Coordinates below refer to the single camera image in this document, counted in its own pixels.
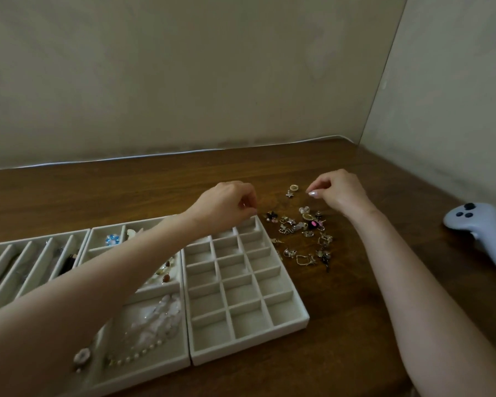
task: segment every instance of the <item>wooden tabletop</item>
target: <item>wooden tabletop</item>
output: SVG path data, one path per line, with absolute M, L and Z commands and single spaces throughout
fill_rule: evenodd
M 469 234 L 441 225 L 460 202 L 347 141 L 324 141 L 0 171 L 0 241 L 180 213 L 220 181 L 258 192 L 259 213 L 321 210 L 331 271 L 284 264 L 311 315 L 306 330 L 139 385 L 119 396 L 392 396 L 410 388 L 388 312 L 350 223 L 305 188 L 320 173 L 356 173 L 427 267 L 496 342 L 496 268 Z M 300 191 L 289 199 L 291 184 Z M 271 237 L 299 252 L 314 240 Z

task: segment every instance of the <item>white cable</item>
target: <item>white cable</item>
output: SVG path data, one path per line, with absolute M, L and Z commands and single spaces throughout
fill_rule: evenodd
M 273 146 L 273 145 L 287 145 L 287 144 L 292 144 L 292 143 L 303 143 L 303 142 L 311 142 L 311 141 L 318 141 L 321 139 L 336 139 L 336 138 L 342 138 L 346 139 L 351 143 L 354 143 L 351 139 L 344 135 L 327 135 L 327 136 L 320 136 L 318 138 L 310 138 L 310 139 L 303 139 L 301 141 L 294 141 L 294 142 L 284 142 L 284 143 L 270 143 L 266 145 L 256 145 L 252 147 L 260 147 L 260 146 Z M 209 152 L 213 150 L 224 150 L 224 149 L 199 149 L 199 150 L 187 150 L 185 152 L 169 152 L 169 153 L 153 153 L 153 154 L 140 154 L 137 156 L 123 156 L 123 157 L 110 157 L 107 159 L 96 159 L 96 160 L 80 160 L 80 161 L 57 161 L 57 162 L 52 162 L 52 163 L 40 163 L 40 164 L 33 164 L 29 166 L 18 166 L 18 167 L 6 167 L 6 168 L 0 168 L 0 170 L 8 170 L 11 168 L 31 168 L 31 167 L 42 167 L 42 166 L 57 166 L 61 164 L 74 164 L 74 163 L 91 163 L 94 161 L 109 161 L 109 160 L 122 160 L 122 159 L 137 159 L 140 157 L 152 157 L 152 156 L 166 156 L 170 154 L 186 154 L 186 153 L 197 153 L 197 152 Z

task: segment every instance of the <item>hand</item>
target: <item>hand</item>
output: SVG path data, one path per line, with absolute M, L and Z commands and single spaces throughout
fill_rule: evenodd
M 349 219 L 377 209 L 369 200 L 358 177 L 344 169 L 320 175 L 306 192 L 313 198 L 323 199 L 327 205 Z
M 257 214 L 257 195 L 252 184 L 242 181 L 218 183 L 200 195 L 185 211 L 202 234 L 226 231 Z

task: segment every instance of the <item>game controller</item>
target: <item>game controller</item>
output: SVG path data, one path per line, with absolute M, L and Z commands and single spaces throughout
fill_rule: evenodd
M 453 230 L 469 231 L 496 265 L 496 207 L 488 203 L 466 203 L 450 210 L 443 224 Z

